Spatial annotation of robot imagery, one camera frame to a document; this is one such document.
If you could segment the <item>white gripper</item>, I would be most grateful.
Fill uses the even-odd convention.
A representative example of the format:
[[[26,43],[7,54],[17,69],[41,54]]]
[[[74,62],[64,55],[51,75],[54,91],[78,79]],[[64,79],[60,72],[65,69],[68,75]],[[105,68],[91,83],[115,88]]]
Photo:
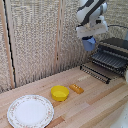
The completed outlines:
[[[77,37],[90,37],[97,34],[102,34],[108,31],[107,23],[105,21],[94,25],[93,27],[80,26],[76,28]]]

